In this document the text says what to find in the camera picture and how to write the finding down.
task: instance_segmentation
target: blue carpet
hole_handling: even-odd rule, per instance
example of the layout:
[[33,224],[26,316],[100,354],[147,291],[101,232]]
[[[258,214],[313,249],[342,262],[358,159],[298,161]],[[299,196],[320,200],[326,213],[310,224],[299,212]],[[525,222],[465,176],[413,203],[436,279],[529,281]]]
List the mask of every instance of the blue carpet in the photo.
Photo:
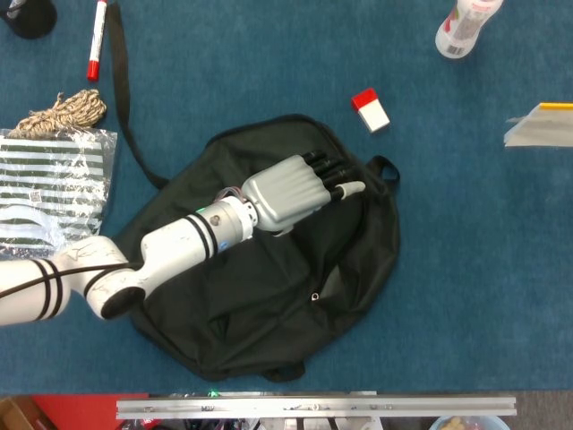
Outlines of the blue carpet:
[[[173,176],[215,133],[286,113],[330,125],[361,159],[400,168],[402,249],[369,315],[285,385],[206,383],[128,319],[75,297],[50,322],[0,328],[0,392],[573,388],[573,150],[504,150],[506,119],[573,100],[573,4],[508,1],[475,51],[452,62],[434,35],[452,0],[124,1],[132,126]],[[55,0],[47,37],[0,22],[0,126],[74,94],[95,2]],[[350,98],[373,86],[391,126],[370,136]],[[97,87],[118,131],[110,50]],[[103,233],[155,194],[120,140]]]

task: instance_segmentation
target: red marker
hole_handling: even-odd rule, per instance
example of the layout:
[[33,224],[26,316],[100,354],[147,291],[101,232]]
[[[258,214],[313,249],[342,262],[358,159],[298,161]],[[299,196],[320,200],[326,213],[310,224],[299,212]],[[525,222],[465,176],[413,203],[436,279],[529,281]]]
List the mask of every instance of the red marker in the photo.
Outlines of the red marker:
[[88,66],[88,79],[97,81],[99,78],[99,53],[101,41],[104,38],[104,24],[106,23],[107,0],[98,0],[96,21],[93,24],[93,38],[91,39],[90,65]]

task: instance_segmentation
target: black backpack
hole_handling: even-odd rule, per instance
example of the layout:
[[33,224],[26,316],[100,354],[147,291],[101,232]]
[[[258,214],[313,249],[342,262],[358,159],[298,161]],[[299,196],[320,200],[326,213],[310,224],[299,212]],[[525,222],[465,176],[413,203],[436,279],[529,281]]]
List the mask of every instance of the black backpack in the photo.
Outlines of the black backpack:
[[[175,276],[133,312],[141,333],[205,379],[300,377],[308,356],[368,311],[398,254],[391,193],[398,171],[381,156],[363,165],[307,116],[282,116],[214,137],[115,238],[140,262],[146,233],[210,204],[225,186],[311,150],[349,160],[366,191],[325,206],[287,235],[255,230],[252,240]],[[391,179],[380,178],[385,168]]]

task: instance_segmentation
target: cable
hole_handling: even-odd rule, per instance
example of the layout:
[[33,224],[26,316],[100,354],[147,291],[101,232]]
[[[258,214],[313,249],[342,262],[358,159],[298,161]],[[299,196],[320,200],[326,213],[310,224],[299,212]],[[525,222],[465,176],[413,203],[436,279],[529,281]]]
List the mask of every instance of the cable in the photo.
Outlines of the cable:
[[20,284],[16,287],[9,288],[6,291],[2,291],[2,292],[0,292],[0,299],[4,298],[4,297],[8,297],[11,294],[19,293],[20,291],[23,291],[26,288],[34,287],[36,284],[38,284],[42,281],[51,280],[51,279],[53,280],[53,279],[59,278],[61,276],[74,275],[76,273],[84,273],[85,271],[104,271],[106,269],[112,269],[112,270],[132,269],[132,268],[139,267],[139,266],[140,266],[140,264],[134,263],[134,262],[121,262],[119,264],[101,264],[99,266],[78,267],[75,269],[70,269],[68,271],[54,272],[54,273],[50,273],[47,276],[43,276],[41,278],[35,278],[33,280],[29,280],[28,282],[24,282],[23,284]]

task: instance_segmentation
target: red surface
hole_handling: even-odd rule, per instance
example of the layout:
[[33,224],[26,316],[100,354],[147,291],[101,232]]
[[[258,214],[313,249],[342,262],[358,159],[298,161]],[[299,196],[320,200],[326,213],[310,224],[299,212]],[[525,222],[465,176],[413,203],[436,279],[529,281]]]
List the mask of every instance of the red surface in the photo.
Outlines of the red surface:
[[59,430],[115,430],[115,403],[120,399],[140,399],[147,394],[46,395],[32,396]]
[[99,79],[99,61],[90,60],[90,64],[88,65],[88,79],[93,82]]
[[355,110],[358,110],[366,106],[368,103],[373,102],[377,98],[378,95],[376,95],[376,91],[374,90],[374,88],[369,88],[368,90],[365,90],[360,94],[357,94],[354,97],[352,97],[352,106],[354,107]]

